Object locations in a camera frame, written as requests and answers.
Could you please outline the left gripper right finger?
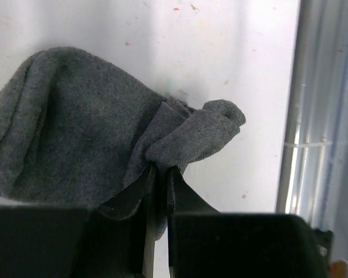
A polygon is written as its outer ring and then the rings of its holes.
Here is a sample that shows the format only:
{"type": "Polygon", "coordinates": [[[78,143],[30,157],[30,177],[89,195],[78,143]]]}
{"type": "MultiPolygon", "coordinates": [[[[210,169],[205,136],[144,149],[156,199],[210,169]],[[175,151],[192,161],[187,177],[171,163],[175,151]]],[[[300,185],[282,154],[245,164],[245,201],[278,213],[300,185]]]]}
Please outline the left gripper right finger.
{"type": "Polygon", "coordinates": [[[330,234],[297,215],[221,213],[176,167],[167,190],[172,277],[328,277],[320,250],[330,234]]]}

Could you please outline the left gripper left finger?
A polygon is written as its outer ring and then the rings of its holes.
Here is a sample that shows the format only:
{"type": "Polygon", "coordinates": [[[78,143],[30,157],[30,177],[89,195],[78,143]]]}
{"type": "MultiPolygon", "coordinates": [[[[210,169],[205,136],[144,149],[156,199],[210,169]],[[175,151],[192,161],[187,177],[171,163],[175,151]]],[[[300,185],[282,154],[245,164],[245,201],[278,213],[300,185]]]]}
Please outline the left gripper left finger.
{"type": "Polygon", "coordinates": [[[152,277],[155,176],[93,209],[0,206],[0,277],[152,277]]]}

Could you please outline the grey sock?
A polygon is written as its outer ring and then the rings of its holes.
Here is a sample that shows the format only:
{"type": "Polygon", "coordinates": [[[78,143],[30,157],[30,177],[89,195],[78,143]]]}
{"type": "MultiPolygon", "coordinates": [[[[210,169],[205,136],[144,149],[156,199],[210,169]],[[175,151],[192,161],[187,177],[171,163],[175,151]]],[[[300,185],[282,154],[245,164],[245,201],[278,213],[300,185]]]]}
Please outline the grey sock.
{"type": "Polygon", "coordinates": [[[0,197],[132,217],[150,164],[159,175],[219,152],[246,122],[227,100],[201,109],[73,47],[33,54],[0,91],[0,197]]]}

